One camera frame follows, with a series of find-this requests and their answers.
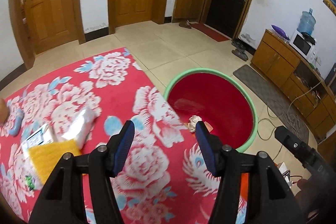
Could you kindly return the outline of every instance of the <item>yellow sponge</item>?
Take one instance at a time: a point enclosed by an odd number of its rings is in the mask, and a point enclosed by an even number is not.
[[[73,139],[66,142],[37,145],[28,149],[31,162],[43,184],[47,181],[59,159],[66,152],[73,153],[74,156],[81,155],[76,141]]]

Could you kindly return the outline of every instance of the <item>microwave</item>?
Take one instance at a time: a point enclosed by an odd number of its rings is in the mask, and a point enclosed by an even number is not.
[[[306,41],[303,35],[295,30],[289,44],[301,54],[308,62],[312,62],[315,57],[315,45]]]

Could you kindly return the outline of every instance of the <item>green bin rim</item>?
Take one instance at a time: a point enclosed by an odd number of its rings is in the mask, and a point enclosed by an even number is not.
[[[213,75],[217,75],[219,77],[222,77],[224,79],[226,79],[227,81],[229,81],[230,83],[232,83],[236,88],[238,88],[238,90],[244,95],[245,99],[247,100],[247,102],[250,105],[251,111],[252,111],[252,115],[253,115],[253,127],[252,127],[252,132],[250,137],[246,140],[246,142],[238,147],[236,150],[240,153],[245,152],[250,145],[253,143],[256,135],[257,135],[257,130],[258,130],[258,115],[257,115],[257,110],[255,109],[255,106],[252,102],[252,99],[250,98],[250,96],[248,95],[248,93],[243,89],[243,87],[241,85],[239,85],[239,83],[237,83],[235,80],[233,80],[231,77],[229,77],[228,75],[218,71],[218,70],[214,70],[214,69],[209,69],[209,68],[193,68],[193,69],[189,69],[186,70],[184,72],[181,72],[179,75],[177,75],[176,77],[174,77],[168,84],[168,86],[165,89],[165,92],[163,94],[163,97],[168,100],[168,96],[170,94],[170,91],[172,90],[172,88],[175,86],[175,84],[177,82],[179,82],[182,78],[188,76],[188,75],[192,75],[194,73],[210,73]]]

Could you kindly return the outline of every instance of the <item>water bottle jug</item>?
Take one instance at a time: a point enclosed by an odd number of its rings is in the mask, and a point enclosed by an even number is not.
[[[312,15],[313,9],[309,9],[309,12],[303,11],[300,24],[297,27],[298,32],[306,32],[308,35],[313,33],[316,20]]]

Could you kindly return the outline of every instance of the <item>metal bolt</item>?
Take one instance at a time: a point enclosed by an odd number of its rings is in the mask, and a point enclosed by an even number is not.
[[[229,152],[229,151],[231,151],[232,147],[229,146],[228,144],[225,144],[225,145],[223,145],[222,149],[226,152]]]
[[[100,146],[98,146],[98,151],[99,152],[104,152],[106,150],[107,150],[107,146],[106,145],[100,145]]]
[[[71,158],[71,153],[67,152],[63,155],[63,159],[68,160]]]
[[[259,152],[259,157],[262,158],[262,159],[265,159],[265,158],[268,157],[268,155],[267,155],[266,152],[264,152],[264,151],[260,151],[260,152]]]

